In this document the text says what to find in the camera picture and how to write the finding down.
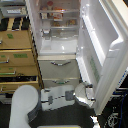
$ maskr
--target open refrigerator door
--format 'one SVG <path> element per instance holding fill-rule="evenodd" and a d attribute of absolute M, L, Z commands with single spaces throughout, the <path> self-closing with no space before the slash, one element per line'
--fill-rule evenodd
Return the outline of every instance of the open refrigerator door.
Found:
<path fill-rule="evenodd" d="M 125 14 L 128 8 L 118 1 L 81 1 L 76 60 L 83 82 L 93 85 L 95 102 L 91 107 L 96 114 L 102 113 L 127 68 L 127 15 L 122 16 L 117 7 L 121 3 Z"/>

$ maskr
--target refrigerator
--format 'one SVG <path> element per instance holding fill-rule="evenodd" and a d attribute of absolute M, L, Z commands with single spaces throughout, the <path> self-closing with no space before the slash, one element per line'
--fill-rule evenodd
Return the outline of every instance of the refrigerator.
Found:
<path fill-rule="evenodd" d="M 48 2 L 26 0 L 38 56 L 74 55 L 101 114 L 128 67 L 128 7 L 123 0 Z"/>

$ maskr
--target freezer drawer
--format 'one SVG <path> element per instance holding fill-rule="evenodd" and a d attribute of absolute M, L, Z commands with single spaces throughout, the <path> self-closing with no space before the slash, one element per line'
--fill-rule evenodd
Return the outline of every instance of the freezer drawer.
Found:
<path fill-rule="evenodd" d="M 0 66 L 28 66 L 28 65 L 35 65 L 31 49 L 0 51 Z"/>
<path fill-rule="evenodd" d="M 14 93 L 15 90 L 22 85 L 32 85 L 36 89 L 39 89 L 38 77 L 35 81 L 0 82 L 0 93 Z"/>
<path fill-rule="evenodd" d="M 0 49 L 25 49 L 31 48 L 28 31 L 3 31 L 0 32 Z"/>
<path fill-rule="evenodd" d="M 39 60 L 42 78 L 79 78 L 76 60 Z"/>
<path fill-rule="evenodd" d="M 37 76 L 36 65 L 23 67 L 0 67 L 0 77 Z"/>
<path fill-rule="evenodd" d="M 0 7 L 4 17 L 24 17 L 27 15 L 25 6 Z"/>
<path fill-rule="evenodd" d="M 76 87 L 79 84 L 79 79 L 48 79 L 43 80 L 44 88 L 56 87 L 62 85 L 73 85 Z"/>

